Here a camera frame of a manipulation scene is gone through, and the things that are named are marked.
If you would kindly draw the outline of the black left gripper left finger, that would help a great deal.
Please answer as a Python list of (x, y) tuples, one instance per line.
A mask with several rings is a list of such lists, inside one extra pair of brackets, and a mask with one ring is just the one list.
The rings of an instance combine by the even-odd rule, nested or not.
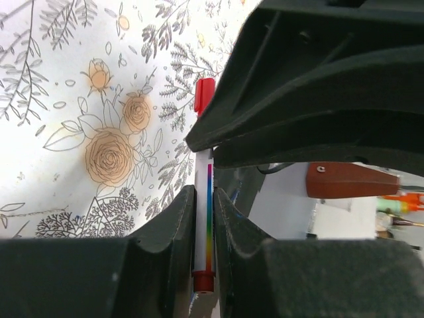
[(1, 241), (2, 317), (187, 317), (195, 188), (123, 238)]

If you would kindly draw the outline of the red white marker pen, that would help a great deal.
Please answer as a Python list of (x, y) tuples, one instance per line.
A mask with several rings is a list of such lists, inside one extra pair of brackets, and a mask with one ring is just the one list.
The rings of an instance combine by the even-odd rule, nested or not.
[(215, 289), (215, 237), (213, 222), (213, 150), (195, 154), (195, 242), (193, 246), (193, 291), (213, 293)]

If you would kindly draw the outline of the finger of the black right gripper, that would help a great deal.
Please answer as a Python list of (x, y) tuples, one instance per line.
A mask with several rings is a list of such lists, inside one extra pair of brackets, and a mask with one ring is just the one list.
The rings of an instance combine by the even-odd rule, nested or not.
[(186, 141), (357, 109), (423, 113), (422, 1), (261, 2)]
[(362, 162), (423, 175), (423, 116), (341, 111), (274, 125), (220, 144), (218, 168), (276, 162)]

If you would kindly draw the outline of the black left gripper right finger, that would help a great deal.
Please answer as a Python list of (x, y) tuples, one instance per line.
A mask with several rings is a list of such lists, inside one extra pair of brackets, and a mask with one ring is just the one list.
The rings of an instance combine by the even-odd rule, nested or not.
[(222, 317), (422, 317), (423, 264), (404, 242), (277, 240), (214, 193)]

